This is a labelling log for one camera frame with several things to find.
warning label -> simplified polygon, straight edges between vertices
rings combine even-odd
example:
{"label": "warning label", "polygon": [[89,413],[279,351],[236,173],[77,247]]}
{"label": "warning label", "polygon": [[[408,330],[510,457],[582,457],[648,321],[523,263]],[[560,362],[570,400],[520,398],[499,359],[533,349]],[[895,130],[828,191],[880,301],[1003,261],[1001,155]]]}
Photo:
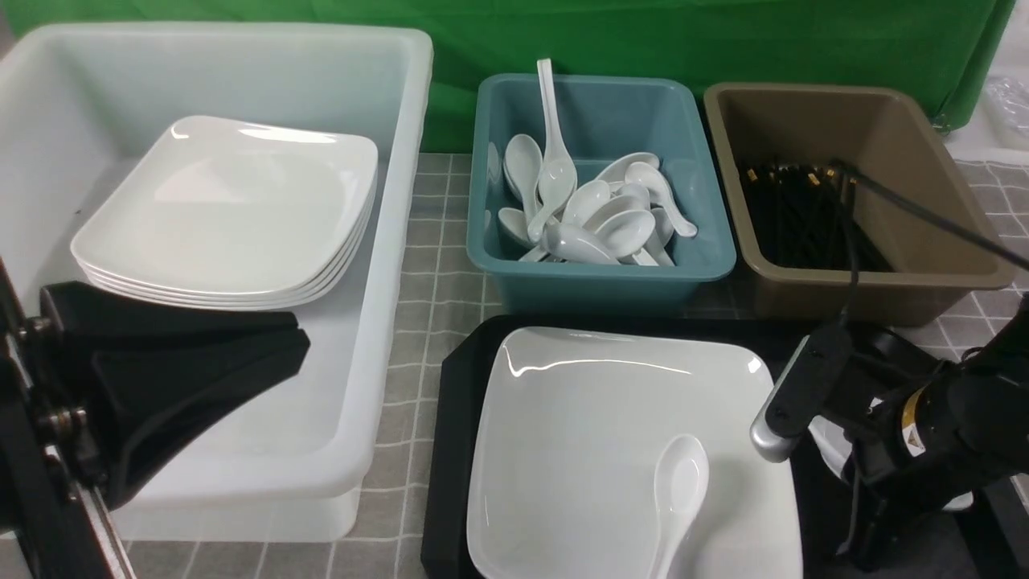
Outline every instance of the warning label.
{"label": "warning label", "polygon": [[918,424],[915,420],[915,411],[918,408],[918,399],[921,398],[925,388],[921,388],[911,395],[903,405],[903,412],[900,414],[900,434],[903,437],[904,447],[912,457],[918,457],[925,453],[925,443],[918,434]]}

white ceramic spoon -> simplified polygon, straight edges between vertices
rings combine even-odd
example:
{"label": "white ceramic spoon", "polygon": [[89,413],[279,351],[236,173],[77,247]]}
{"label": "white ceramic spoon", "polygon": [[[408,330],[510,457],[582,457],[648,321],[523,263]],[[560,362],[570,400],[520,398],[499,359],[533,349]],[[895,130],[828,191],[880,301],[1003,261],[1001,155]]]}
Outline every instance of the white ceramic spoon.
{"label": "white ceramic spoon", "polygon": [[650,191],[640,183],[624,183],[615,194],[638,198],[641,206],[650,208]]}
{"label": "white ceramic spoon", "polygon": [[668,577],[672,559],[704,504],[709,477],[707,453],[697,437],[682,434],[669,441],[653,470],[658,545],[647,579]]}
{"label": "white ceramic spoon", "polygon": [[618,187],[623,185],[626,181],[626,170],[633,162],[641,161],[657,169],[660,167],[660,160],[658,155],[652,152],[630,152],[629,154],[613,160],[604,170],[597,175],[597,179],[601,181],[607,181],[611,186],[611,192],[618,190]]}
{"label": "white ceramic spoon", "polygon": [[497,211],[497,220],[500,222],[500,228],[508,237],[518,241],[520,245],[529,250],[519,258],[520,261],[539,261],[551,255],[541,247],[529,241],[529,234],[525,229],[525,213],[522,211],[513,207],[504,207]]}
{"label": "white ceramic spoon", "polygon": [[607,203],[601,205],[600,209],[597,209],[589,219],[582,223],[582,228],[589,231],[595,231],[600,227],[601,223],[610,219],[614,215],[622,213],[623,211],[632,211],[633,209],[647,209],[649,204],[640,203],[640,201],[634,196],[628,195],[615,195],[608,200]]}
{"label": "white ceramic spoon", "polygon": [[525,228],[525,213],[521,210],[504,207],[497,211],[497,221],[500,222],[500,228],[507,233],[507,237],[518,241],[526,249],[532,249],[536,246],[535,243],[529,241],[529,233],[526,232]]}
{"label": "white ceramic spoon", "polygon": [[655,265],[649,253],[643,249],[647,239],[653,233],[653,215],[645,209],[623,211],[607,219],[597,227],[600,239],[616,259],[631,258],[641,265]]}
{"label": "white ceramic spoon", "polygon": [[672,221],[675,231],[680,236],[695,237],[697,234],[697,225],[686,220],[679,212],[679,207],[672,196],[672,185],[668,184],[668,180],[665,175],[661,174],[661,171],[646,162],[633,162],[626,171],[626,182],[640,183],[647,187],[653,194],[651,200],[654,204],[668,211],[668,218]]}
{"label": "white ceramic spoon", "polygon": [[519,201],[527,219],[539,211],[536,206],[536,179],[543,165],[543,153],[529,135],[514,135],[504,149],[504,178]]}
{"label": "white ceramic spoon", "polygon": [[571,223],[547,224],[540,238],[540,247],[568,261],[618,264],[596,234]]}
{"label": "white ceramic spoon", "polygon": [[650,214],[653,215],[653,232],[650,233],[650,238],[646,240],[643,248],[646,249],[647,253],[650,253],[659,265],[673,266],[675,261],[665,250],[675,232],[672,221],[668,220],[668,211],[665,211],[664,207],[654,207],[650,209]]}
{"label": "white ceramic spoon", "polygon": [[611,189],[601,180],[593,180],[575,189],[568,197],[565,213],[561,221],[582,226],[586,220],[593,216],[611,198]]}
{"label": "white ceramic spoon", "polygon": [[543,165],[539,171],[537,186],[543,206],[529,221],[529,239],[539,241],[546,219],[564,208],[575,187],[578,173],[575,162],[565,147],[558,120],[558,103],[554,94],[554,71],[551,59],[536,62],[539,73],[539,93],[543,100],[543,122],[546,125],[546,146],[543,149]]}

stack of white plates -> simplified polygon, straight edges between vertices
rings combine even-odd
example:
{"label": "stack of white plates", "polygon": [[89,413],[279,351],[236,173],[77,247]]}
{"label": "stack of white plates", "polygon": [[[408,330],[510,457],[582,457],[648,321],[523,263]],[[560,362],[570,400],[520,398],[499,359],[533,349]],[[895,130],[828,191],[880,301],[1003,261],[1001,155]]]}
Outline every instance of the stack of white plates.
{"label": "stack of white plates", "polygon": [[364,137],[211,116],[168,129],[71,242],[88,280],[157,304],[262,311],[343,277],[375,204]]}

green backdrop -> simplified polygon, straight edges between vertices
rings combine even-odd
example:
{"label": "green backdrop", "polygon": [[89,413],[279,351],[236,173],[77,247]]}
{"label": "green backdrop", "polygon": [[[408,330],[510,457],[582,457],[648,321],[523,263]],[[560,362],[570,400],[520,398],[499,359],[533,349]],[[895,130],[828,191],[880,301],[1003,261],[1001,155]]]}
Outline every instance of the green backdrop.
{"label": "green backdrop", "polygon": [[5,0],[15,34],[52,22],[299,21],[419,28],[435,48],[423,150],[471,146],[498,72],[891,86],[967,122],[1015,0]]}

white square plate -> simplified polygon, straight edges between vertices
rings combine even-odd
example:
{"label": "white square plate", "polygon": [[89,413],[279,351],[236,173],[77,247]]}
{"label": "white square plate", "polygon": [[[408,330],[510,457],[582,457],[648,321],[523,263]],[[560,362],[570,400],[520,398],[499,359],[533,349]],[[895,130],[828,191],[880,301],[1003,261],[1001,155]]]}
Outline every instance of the white square plate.
{"label": "white square plate", "polygon": [[475,442],[472,562],[488,579],[643,579],[657,541],[653,468],[673,436],[690,433],[711,478],[670,577],[801,579],[789,463],[766,462],[749,438],[772,386],[738,347],[512,332]]}
{"label": "white square plate", "polygon": [[354,232],[378,147],[355,135],[187,116],[71,243],[83,265],[193,295],[295,291]]}
{"label": "white square plate", "polygon": [[325,266],[310,283],[297,289],[296,292],[288,294],[277,294],[274,297],[267,295],[257,296],[190,296],[188,294],[177,294],[166,291],[166,289],[154,289],[145,285],[137,285],[116,277],[111,277],[102,272],[95,270],[88,266],[83,266],[86,279],[90,283],[107,289],[108,292],[126,296],[129,298],[143,300],[159,305],[192,307],[198,310],[226,310],[226,311],[265,311],[293,307],[317,300],[327,294],[332,286],[347,273],[347,267],[357,252],[364,231],[367,228],[368,217],[375,205],[375,197],[369,197],[361,213],[357,227],[350,239],[340,249],[339,253],[332,257],[331,262]]}

